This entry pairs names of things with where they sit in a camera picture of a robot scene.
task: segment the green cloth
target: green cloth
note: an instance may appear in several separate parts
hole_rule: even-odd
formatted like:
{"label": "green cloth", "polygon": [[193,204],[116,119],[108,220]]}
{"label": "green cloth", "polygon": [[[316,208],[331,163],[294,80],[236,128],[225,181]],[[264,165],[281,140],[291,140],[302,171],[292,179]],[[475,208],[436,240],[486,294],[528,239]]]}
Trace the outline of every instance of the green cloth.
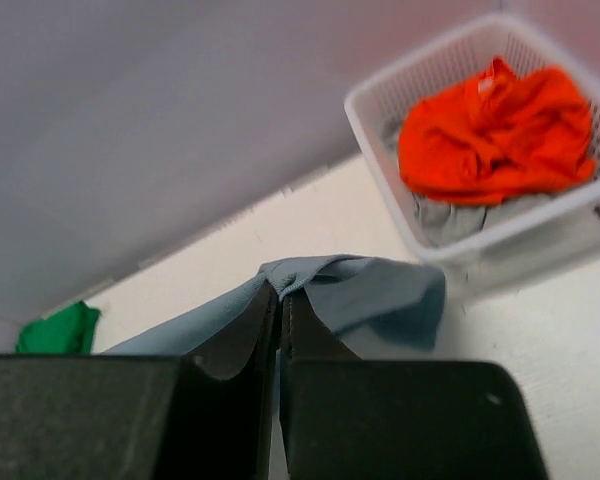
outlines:
{"label": "green cloth", "polygon": [[84,302],[25,326],[20,332],[16,353],[91,353],[93,334],[100,310]]}

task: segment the red garment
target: red garment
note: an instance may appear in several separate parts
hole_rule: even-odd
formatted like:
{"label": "red garment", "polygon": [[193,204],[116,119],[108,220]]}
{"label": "red garment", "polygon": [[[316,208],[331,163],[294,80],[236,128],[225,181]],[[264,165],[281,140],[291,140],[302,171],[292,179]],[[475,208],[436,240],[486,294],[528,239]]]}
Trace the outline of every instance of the red garment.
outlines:
{"label": "red garment", "polygon": [[504,60],[419,102],[398,141],[400,176],[413,191],[457,205],[497,205],[560,192],[591,178],[587,100],[547,68],[518,79]]}

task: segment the light blue fabric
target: light blue fabric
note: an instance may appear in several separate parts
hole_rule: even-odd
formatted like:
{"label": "light blue fabric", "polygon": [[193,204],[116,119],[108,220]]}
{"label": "light blue fabric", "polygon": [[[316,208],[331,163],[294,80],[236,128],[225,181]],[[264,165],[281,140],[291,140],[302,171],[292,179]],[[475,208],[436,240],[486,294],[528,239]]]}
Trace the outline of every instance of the light blue fabric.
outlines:
{"label": "light blue fabric", "polygon": [[336,335],[368,324],[387,339],[424,349],[435,345],[445,302],[441,270],[382,258],[335,255],[264,264],[238,288],[107,353],[185,354],[237,317],[265,280],[280,300],[305,288],[316,315]]}

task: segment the white basket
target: white basket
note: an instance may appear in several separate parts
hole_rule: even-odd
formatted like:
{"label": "white basket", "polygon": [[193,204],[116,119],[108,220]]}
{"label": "white basket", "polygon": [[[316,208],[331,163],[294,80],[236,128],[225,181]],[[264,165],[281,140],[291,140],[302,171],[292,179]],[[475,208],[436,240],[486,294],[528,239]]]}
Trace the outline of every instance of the white basket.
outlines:
{"label": "white basket", "polygon": [[[591,100],[593,140],[589,153],[598,168],[587,185],[461,241],[434,247],[414,218],[413,197],[383,144],[381,131],[388,122],[404,119],[421,98],[485,70],[495,55],[504,57],[518,75],[547,64],[560,65],[571,75]],[[600,203],[600,82],[564,50],[507,14],[481,17],[384,68],[347,95],[345,110],[400,235],[409,250],[425,262],[474,262],[487,249],[491,255],[505,239],[532,234],[536,227],[554,220],[564,224],[567,214],[581,214],[582,209],[592,210]]]}

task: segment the white tabletop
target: white tabletop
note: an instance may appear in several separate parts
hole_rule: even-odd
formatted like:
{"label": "white tabletop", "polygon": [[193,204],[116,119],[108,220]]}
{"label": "white tabletop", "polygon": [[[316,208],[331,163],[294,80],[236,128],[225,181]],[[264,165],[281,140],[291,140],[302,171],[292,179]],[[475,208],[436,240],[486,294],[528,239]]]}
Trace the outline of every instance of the white tabletop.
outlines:
{"label": "white tabletop", "polygon": [[[593,215],[576,228],[600,238]],[[264,262],[332,253],[415,261],[360,156],[267,198],[88,299],[103,312],[94,350],[211,300],[253,276]],[[451,294],[431,354],[387,345],[364,329],[347,343],[364,358],[500,363],[522,389],[552,477],[600,479],[600,252],[569,260],[560,269],[491,292],[482,290],[484,282],[476,290],[478,282],[468,294],[458,286],[464,275],[450,277]],[[276,448],[279,444],[272,448],[272,478],[283,469],[275,463]]]}

